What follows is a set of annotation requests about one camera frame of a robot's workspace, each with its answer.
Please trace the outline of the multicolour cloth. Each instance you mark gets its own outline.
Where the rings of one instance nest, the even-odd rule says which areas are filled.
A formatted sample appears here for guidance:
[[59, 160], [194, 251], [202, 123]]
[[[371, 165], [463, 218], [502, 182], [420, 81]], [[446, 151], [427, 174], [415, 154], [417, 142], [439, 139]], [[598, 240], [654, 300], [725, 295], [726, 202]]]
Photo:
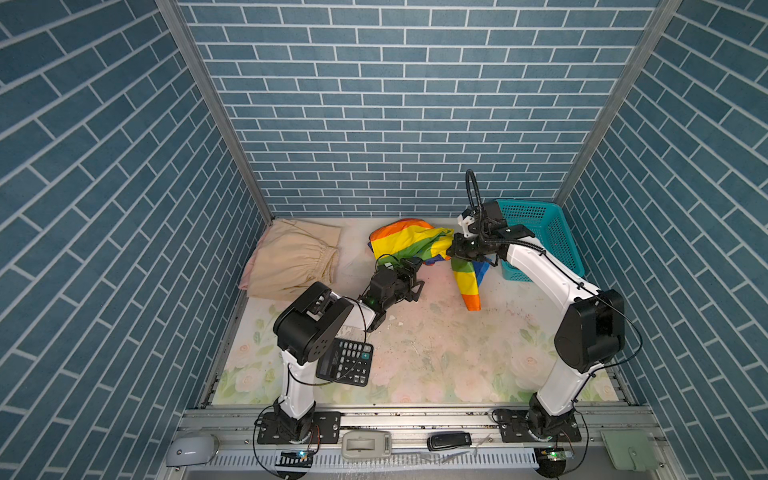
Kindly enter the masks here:
[[368, 246], [378, 262], [410, 257], [417, 257], [426, 265], [449, 261], [467, 310], [481, 311], [479, 287], [490, 265], [451, 257], [448, 249], [454, 234], [451, 228], [434, 227], [425, 220], [404, 219], [374, 230]]

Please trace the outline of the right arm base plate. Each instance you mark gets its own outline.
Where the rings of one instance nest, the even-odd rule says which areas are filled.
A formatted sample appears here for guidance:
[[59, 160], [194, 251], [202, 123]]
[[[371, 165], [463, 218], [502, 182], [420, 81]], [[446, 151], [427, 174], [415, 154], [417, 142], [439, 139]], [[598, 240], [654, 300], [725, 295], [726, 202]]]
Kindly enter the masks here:
[[504, 443], [554, 442], [570, 440], [579, 442], [582, 435], [574, 413], [550, 416], [538, 410], [495, 409], [490, 413]]

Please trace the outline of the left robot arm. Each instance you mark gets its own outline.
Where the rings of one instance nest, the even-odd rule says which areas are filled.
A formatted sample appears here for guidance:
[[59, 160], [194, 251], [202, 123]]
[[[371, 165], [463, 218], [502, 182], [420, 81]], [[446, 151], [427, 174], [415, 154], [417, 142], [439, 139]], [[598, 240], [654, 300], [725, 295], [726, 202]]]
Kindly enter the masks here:
[[417, 278], [422, 260], [384, 254], [358, 298], [335, 293], [316, 281], [277, 318], [273, 332], [285, 367], [282, 391], [273, 404], [278, 436], [299, 443], [314, 431], [314, 388], [318, 360], [343, 326], [365, 333], [378, 329], [387, 310], [402, 301], [416, 302], [424, 283]]

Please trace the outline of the pink shorts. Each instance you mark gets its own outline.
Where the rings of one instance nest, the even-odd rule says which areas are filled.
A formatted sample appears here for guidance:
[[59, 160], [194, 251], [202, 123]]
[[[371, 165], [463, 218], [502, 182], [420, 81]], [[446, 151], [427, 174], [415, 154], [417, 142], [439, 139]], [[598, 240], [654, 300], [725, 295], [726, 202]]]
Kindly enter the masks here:
[[254, 251], [251, 256], [249, 257], [248, 261], [245, 264], [242, 276], [240, 278], [238, 288], [243, 291], [248, 290], [248, 286], [250, 283], [251, 275], [254, 269], [254, 265], [256, 262], [257, 252]]

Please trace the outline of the beige shorts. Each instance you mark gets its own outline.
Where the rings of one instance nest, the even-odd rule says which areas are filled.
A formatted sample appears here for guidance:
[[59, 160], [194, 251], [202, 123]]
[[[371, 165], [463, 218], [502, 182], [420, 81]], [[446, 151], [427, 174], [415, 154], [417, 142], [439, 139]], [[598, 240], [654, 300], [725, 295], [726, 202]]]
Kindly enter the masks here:
[[316, 282], [330, 285], [342, 229], [296, 219], [273, 221], [254, 251], [248, 296], [292, 301]]

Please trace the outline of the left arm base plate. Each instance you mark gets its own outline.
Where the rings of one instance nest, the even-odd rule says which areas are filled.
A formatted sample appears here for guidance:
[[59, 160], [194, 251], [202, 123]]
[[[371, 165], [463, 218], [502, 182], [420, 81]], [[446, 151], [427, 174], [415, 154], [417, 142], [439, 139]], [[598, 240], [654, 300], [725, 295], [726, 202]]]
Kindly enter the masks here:
[[283, 410], [264, 413], [256, 430], [260, 445], [336, 444], [339, 439], [341, 413], [311, 411], [300, 420], [289, 417]]

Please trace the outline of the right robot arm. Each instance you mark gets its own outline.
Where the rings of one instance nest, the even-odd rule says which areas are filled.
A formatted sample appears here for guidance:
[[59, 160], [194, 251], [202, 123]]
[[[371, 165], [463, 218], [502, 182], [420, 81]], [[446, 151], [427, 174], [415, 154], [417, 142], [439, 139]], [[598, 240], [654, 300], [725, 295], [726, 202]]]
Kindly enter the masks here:
[[532, 396], [526, 422], [538, 440], [556, 437], [574, 423], [577, 397], [589, 379], [625, 345], [624, 299], [577, 276], [549, 253], [527, 227], [466, 212], [448, 253], [463, 260], [495, 255], [531, 279], [559, 308], [555, 364]]

